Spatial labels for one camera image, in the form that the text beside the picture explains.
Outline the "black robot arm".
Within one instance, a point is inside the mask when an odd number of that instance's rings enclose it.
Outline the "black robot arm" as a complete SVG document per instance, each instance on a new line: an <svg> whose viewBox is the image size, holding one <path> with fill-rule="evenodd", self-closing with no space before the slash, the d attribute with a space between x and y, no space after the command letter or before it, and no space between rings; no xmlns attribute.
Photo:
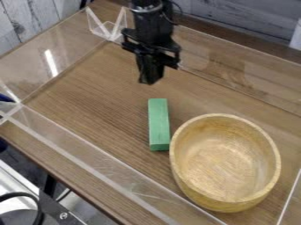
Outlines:
<svg viewBox="0 0 301 225"><path fill-rule="evenodd" d="M180 66L181 46L173 40L173 1L131 0L134 28L122 29L122 48L135 54L139 83L156 84L165 68Z"/></svg>

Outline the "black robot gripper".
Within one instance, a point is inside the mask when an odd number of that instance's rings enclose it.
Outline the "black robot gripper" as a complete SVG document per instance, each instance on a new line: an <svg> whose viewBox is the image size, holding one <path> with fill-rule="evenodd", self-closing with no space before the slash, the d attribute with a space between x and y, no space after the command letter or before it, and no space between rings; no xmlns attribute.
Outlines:
<svg viewBox="0 0 301 225"><path fill-rule="evenodd" d="M122 29L122 48L137 55L141 83L156 84L164 78L165 66L178 67L181 46L172 38L177 25L173 5L172 1L130 4L134 27Z"/></svg>

